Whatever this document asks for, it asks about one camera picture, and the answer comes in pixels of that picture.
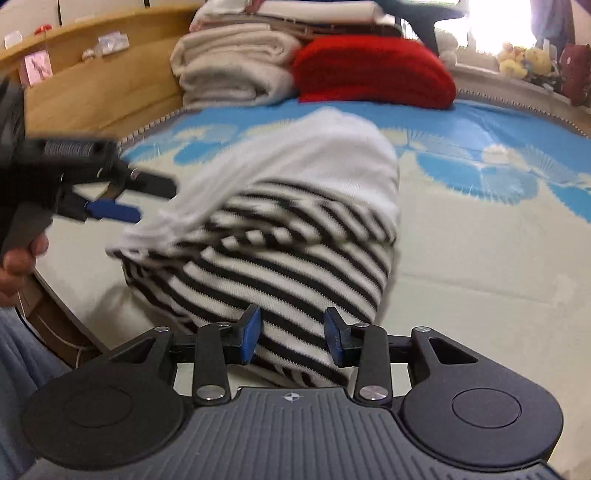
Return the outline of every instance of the striped cloth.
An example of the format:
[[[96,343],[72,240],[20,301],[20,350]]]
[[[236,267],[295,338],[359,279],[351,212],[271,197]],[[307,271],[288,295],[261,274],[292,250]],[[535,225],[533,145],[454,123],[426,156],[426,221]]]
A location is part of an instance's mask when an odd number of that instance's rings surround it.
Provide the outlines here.
[[[388,281],[392,221],[351,197],[265,180],[233,195],[199,227],[159,249],[109,251],[127,283],[189,332],[234,321],[256,304],[264,325],[249,368],[278,384],[346,385],[323,331],[335,306],[373,322]]]

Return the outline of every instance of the window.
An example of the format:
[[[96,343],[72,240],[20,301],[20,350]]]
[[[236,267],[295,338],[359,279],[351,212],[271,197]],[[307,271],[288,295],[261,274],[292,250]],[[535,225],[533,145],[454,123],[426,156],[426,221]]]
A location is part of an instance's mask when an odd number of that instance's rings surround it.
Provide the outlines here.
[[[418,3],[457,5],[467,12],[466,17],[443,20],[436,28],[452,33],[460,46],[496,55],[509,42],[520,47],[531,47],[535,37],[531,33],[530,0],[414,0]],[[412,29],[405,25],[412,36]]]

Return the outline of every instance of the white towel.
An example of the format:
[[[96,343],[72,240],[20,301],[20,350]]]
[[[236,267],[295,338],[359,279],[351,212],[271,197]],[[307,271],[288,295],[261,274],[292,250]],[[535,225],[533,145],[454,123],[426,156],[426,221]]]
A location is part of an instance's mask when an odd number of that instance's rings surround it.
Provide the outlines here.
[[[199,56],[226,53],[281,66],[290,64],[300,48],[296,38],[272,31],[267,24],[228,25],[182,37],[170,56],[170,66],[178,77]]]
[[[199,29],[200,19],[208,15],[243,13],[248,0],[209,0],[193,18],[189,31]],[[394,19],[385,15],[382,8],[373,1],[351,2],[306,2],[294,0],[272,0],[261,4],[257,15],[283,18],[309,24],[390,24]]]
[[[325,107],[220,153],[155,216],[127,226],[112,248],[167,249],[232,195],[268,178],[328,189],[389,218],[391,228],[398,226],[392,144],[372,122]]]
[[[185,108],[272,105],[294,93],[286,69],[237,54],[204,55],[183,69]]]

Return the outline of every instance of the red knitted blanket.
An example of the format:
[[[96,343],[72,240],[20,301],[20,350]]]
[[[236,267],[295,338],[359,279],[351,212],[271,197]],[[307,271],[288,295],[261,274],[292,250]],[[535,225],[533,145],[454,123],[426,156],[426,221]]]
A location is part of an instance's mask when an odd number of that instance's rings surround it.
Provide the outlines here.
[[[441,61],[418,41],[332,35],[300,50],[293,64],[300,102],[368,100],[449,108],[456,86]]]

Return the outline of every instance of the hand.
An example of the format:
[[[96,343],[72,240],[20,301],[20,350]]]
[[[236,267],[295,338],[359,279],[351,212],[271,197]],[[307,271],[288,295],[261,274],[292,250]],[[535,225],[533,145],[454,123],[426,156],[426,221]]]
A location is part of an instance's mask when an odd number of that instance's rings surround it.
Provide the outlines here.
[[[42,233],[31,242],[29,249],[15,248],[4,255],[0,268],[0,307],[14,305],[12,297],[25,285],[25,278],[35,267],[35,258],[47,252],[49,240]]]

